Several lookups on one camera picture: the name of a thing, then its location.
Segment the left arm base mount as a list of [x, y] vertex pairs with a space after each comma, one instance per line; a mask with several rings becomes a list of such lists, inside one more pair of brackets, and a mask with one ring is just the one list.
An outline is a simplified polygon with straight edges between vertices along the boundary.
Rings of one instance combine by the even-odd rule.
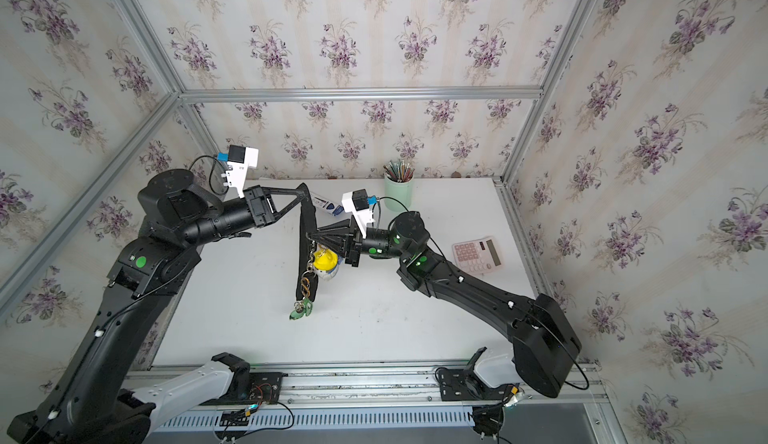
[[285, 375], [254, 370], [244, 359], [220, 353], [202, 366], [170, 380], [130, 391], [132, 398], [152, 404], [151, 428], [205, 403], [275, 404]]

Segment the yellow blue plush keychain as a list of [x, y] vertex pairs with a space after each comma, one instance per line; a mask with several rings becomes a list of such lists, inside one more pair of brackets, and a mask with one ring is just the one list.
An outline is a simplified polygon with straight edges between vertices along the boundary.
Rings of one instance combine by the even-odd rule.
[[343, 260], [328, 248], [321, 247], [313, 253], [312, 269], [319, 279], [333, 279], [342, 263]]

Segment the black knitted shoulder bag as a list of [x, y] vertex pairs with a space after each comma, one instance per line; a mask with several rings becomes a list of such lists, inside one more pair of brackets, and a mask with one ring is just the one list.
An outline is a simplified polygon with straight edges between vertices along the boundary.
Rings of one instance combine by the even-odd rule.
[[316, 209], [310, 200], [304, 200], [304, 213], [300, 213], [299, 221], [299, 271], [296, 284], [296, 300], [309, 298], [312, 302], [316, 299], [318, 280], [316, 273], [312, 270], [312, 259], [310, 256], [310, 237], [309, 235], [317, 229]]

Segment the green charm keychain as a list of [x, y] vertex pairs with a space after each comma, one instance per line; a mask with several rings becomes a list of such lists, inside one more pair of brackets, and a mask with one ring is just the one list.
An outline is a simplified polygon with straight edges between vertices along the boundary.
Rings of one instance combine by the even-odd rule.
[[296, 321], [312, 314], [314, 303], [309, 298], [303, 298], [294, 303], [294, 308], [289, 315], [291, 321]]

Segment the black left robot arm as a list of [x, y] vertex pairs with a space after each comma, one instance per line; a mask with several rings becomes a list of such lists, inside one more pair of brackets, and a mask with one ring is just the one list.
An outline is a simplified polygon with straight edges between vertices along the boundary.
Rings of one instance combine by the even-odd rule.
[[154, 176], [138, 194], [145, 219], [108, 274], [97, 314], [68, 367], [37, 409], [7, 430], [17, 443], [139, 443], [160, 421], [162, 399], [123, 388], [145, 338], [200, 263], [200, 247], [269, 226], [299, 207], [312, 227], [309, 188], [254, 186], [223, 202], [189, 170]]

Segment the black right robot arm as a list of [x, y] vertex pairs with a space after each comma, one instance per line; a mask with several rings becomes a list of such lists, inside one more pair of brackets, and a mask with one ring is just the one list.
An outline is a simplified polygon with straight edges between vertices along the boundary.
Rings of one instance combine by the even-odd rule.
[[473, 393], [522, 383], [556, 398], [566, 385], [582, 345], [559, 304], [546, 294], [513, 294], [461, 270], [430, 248], [418, 212], [399, 214], [386, 229], [360, 230], [353, 219], [320, 227], [303, 218], [300, 235], [301, 243], [326, 247], [351, 266], [365, 254], [394, 259], [409, 290], [448, 302], [501, 334], [510, 349], [481, 348], [465, 369]]

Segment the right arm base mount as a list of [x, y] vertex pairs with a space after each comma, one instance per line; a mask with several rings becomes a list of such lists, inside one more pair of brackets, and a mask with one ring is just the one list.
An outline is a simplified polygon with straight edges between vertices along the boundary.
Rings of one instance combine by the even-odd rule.
[[506, 402], [522, 385], [513, 357], [511, 348], [481, 347], [462, 368], [437, 367], [441, 400]]

